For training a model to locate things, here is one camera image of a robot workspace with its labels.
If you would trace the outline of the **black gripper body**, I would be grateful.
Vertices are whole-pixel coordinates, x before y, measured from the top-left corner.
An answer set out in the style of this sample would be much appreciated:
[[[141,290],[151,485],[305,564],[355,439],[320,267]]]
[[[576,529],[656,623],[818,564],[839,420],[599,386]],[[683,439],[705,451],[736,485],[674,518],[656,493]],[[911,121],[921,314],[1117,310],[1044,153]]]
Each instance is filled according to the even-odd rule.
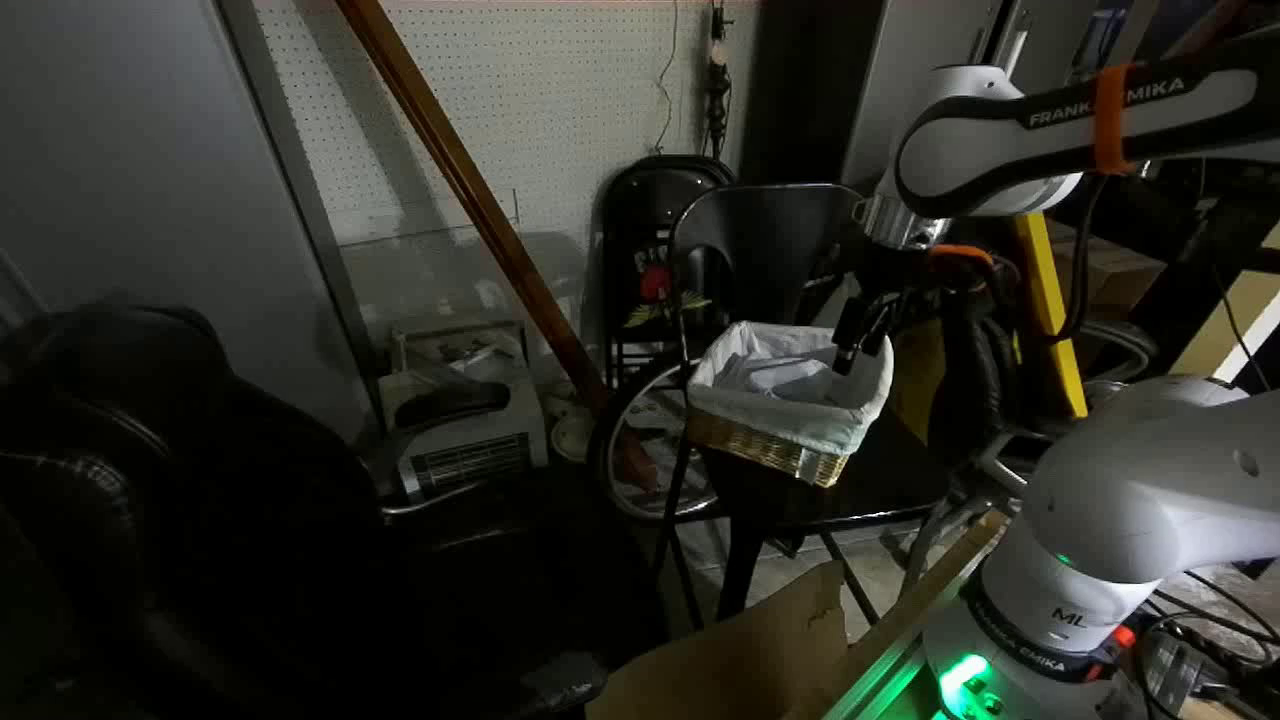
[[[925,320],[943,297],[971,290],[992,277],[992,257],[971,243],[884,249],[857,243],[847,271],[857,290],[845,300],[839,330],[866,334]]]

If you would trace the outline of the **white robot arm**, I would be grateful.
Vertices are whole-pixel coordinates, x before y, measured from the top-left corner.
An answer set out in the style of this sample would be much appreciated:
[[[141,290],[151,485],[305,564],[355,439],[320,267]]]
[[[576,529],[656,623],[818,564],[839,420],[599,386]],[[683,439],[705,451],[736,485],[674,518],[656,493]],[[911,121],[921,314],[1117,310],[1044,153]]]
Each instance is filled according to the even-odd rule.
[[[996,64],[934,72],[863,202],[880,249],[927,249],[957,216],[1018,216],[1078,176],[1141,158],[1271,158],[1275,58],[1224,47],[1111,64],[1085,84],[1018,91]],[[1040,675],[1068,675],[1169,576],[1280,549],[1275,417],[1258,391],[1179,404],[1143,386],[1047,447],[1022,512],[980,564],[966,630]]]

